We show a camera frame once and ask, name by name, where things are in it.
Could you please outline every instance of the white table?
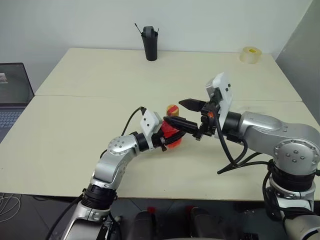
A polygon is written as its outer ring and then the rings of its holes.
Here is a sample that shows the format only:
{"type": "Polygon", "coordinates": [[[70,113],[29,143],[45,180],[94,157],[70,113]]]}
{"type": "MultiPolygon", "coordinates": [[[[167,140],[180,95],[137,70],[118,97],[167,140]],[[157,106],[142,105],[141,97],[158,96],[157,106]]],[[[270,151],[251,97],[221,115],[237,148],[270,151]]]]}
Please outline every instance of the white table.
{"type": "MultiPolygon", "coordinates": [[[[36,96],[0,144],[1,192],[78,196],[88,186],[100,153],[113,137],[120,135],[137,106],[163,116],[166,106],[177,100],[173,97],[160,101],[156,96],[151,100],[36,96]]],[[[302,102],[236,100],[231,110],[270,114],[285,122],[305,123],[320,130],[302,102]]],[[[197,112],[181,107],[180,115],[200,122],[197,112]]],[[[133,118],[127,133],[140,130],[140,119],[139,114],[133,118]]],[[[228,145],[234,156],[241,151],[239,145],[228,145]]],[[[269,159],[265,155],[257,157],[269,159]]],[[[217,175],[217,170],[227,164],[217,139],[204,136],[199,142],[186,135],[178,148],[167,152],[156,149],[135,158],[117,192],[119,197],[137,198],[262,200],[266,166],[217,175]]],[[[320,186],[319,177],[315,182],[320,186]]],[[[315,199],[320,200],[320,190],[315,199]]]]}
{"type": "Polygon", "coordinates": [[[156,61],[147,61],[141,50],[87,48],[69,49],[36,95],[207,100],[205,84],[221,72],[234,100],[301,101],[270,54],[246,64],[239,53],[159,51],[156,61]]]}

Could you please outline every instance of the tape roll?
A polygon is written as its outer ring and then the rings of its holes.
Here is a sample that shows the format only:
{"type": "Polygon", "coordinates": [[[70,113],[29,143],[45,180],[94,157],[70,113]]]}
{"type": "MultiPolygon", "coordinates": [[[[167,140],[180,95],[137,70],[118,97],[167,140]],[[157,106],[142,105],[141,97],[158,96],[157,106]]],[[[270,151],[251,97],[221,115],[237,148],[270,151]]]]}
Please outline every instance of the tape roll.
{"type": "Polygon", "coordinates": [[[240,61],[246,64],[255,64],[259,61],[262,51],[254,46],[246,46],[240,54],[240,61]]]}

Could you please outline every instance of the pen holder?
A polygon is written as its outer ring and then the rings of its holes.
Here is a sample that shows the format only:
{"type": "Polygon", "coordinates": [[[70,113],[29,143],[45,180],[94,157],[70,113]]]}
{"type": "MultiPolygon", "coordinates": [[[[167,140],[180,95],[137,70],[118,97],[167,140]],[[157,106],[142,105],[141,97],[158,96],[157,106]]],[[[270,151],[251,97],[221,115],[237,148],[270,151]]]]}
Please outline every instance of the pen holder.
{"type": "Polygon", "coordinates": [[[145,57],[149,61],[155,61],[158,57],[158,33],[154,32],[154,37],[145,37],[141,34],[145,57]]]}

